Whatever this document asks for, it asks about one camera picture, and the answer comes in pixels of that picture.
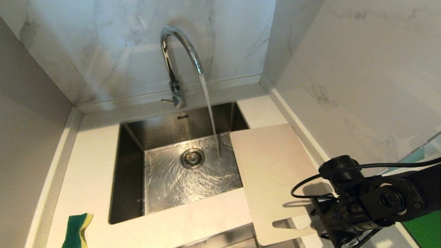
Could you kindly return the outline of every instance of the faucet handle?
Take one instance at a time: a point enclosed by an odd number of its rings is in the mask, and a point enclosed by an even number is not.
[[[173,103],[176,104],[176,102],[174,100],[171,99],[161,99],[162,102],[168,102],[168,103]]]
[[[173,99],[161,99],[162,102],[173,103],[176,109],[181,109],[187,105],[182,96],[174,96]]]

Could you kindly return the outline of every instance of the water stream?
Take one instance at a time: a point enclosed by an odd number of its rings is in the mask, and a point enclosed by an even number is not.
[[[213,127],[213,135],[216,140],[217,156],[220,160],[221,159],[221,156],[220,156],[221,152],[219,150],[219,140],[216,135],[216,128],[214,126],[214,119],[213,119],[213,112],[211,111],[210,96],[208,95],[208,89],[207,89],[207,84],[205,82],[204,74],[199,75],[199,80],[201,81],[202,89],[204,90],[205,100],[207,101],[208,112],[210,113],[210,118],[211,118],[211,126]]]

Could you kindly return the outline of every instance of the gray wall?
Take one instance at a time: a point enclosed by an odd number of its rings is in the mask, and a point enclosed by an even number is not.
[[[441,130],[441,3],[276,2],[264,75],[330,157],[396,162]]]
[[[0,241],[22,248],[72,104],[0,18]]]

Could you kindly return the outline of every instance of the stainless steel sink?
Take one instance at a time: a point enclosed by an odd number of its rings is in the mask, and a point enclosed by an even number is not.
[[[115,224],[242,187],[229,133],[248,129],[237,104],[122,124],[109,223]]]

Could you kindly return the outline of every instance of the wall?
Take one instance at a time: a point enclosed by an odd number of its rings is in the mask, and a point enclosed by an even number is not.
[[[396,162],[441,130],[441,2],[282,1],[264,75],[330,157]]]
[[[165,25],[193,42],[207,81],[260,74],[275,0],[0,0],[0,15],[74,104],[168,89]],[[184,85],[199,84],[172,44]]]
[[[0,18],[0,240],[24,247],[72,104]]]

